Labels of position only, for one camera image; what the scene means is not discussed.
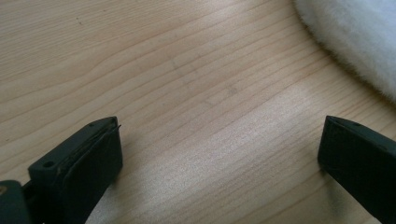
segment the fuzzy fabric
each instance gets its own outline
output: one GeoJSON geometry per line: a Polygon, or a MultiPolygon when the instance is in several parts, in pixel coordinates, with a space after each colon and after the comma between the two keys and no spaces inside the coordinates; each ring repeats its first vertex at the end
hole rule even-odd
{"type": "Polygon", "coordinates": [[[396,103],[396,0],[295,0],[316,40],[396,103]]]}

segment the wooden table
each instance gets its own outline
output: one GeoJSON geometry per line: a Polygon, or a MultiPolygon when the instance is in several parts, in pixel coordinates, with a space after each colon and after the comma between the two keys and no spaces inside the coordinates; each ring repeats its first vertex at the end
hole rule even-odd
{"type": "Polygon", "coordinates": [[[0,3],[0,179],[119,118],[124,167],[88,223],[377,223],[317,164],[326,115],[396,110],[290,0],[0,3]]]}

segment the black plastic part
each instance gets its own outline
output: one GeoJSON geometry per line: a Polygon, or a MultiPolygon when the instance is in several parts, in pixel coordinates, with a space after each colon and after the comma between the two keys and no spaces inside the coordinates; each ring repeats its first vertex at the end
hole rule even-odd
{"type": "Polygon", "coordinates": [[[396,223],[396,143],[359,123],[327,117],[318,162],[369,213],[396,223]]]}
{"type": "Polygon", "coordinates": [[[0,223],[31,223],[21,184],[0,181],[0,223]]]}
{"type": "Polygon", "coordinates": [[[117,118],[86,125],[29,167],[34,222],[84,223],[121,167],[117,118]]]}

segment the wood grain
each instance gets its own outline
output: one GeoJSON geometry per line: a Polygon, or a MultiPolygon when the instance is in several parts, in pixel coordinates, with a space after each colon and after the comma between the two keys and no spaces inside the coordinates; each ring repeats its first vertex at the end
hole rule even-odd
{"type": "Polygon", "coordinates": [[[316,161],[326,115],[395,139],[290,0],[1,1],[0,178],[118,116],[124,167],[88,223],[377,223],[316,161]]]}

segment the white fluffy object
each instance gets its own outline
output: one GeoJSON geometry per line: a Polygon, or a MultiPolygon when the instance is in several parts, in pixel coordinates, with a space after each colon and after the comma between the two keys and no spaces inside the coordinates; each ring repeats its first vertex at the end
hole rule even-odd
{"type": "Polygon", "coordinates": [[[396,102],[396,0],[295,0],[319,43],[396,102]]]}

